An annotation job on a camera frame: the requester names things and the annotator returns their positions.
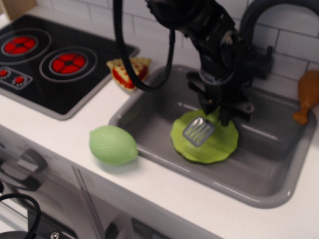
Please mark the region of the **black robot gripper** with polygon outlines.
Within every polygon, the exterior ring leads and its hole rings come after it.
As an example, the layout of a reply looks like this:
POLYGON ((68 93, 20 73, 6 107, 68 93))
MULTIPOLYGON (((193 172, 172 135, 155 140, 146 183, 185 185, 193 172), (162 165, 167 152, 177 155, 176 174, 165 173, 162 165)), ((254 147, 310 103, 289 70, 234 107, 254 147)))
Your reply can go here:
POLYGON ((198 100, 206 115, 219 110, 218 119, 228 126, 234 117, 250 121, 253 103, 246 97, 234 76, 220 80, 209 79, 203 72, 188 72, 188 86, 197 92, 198 100))

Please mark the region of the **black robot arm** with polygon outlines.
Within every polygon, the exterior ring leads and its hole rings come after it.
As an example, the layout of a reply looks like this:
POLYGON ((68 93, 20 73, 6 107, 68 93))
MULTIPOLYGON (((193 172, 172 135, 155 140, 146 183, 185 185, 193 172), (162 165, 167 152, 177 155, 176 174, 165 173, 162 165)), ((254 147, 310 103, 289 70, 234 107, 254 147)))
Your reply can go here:
POLYGON ((188 37, 200 56, 200 69, 187 74, 205 114, 220 109, 227 126, 233 117, 249 121, 254 105, 244 94, 252 74, 246 64, 249 48, 227 11, 214 0, 149 0, 158 23, 188 37))

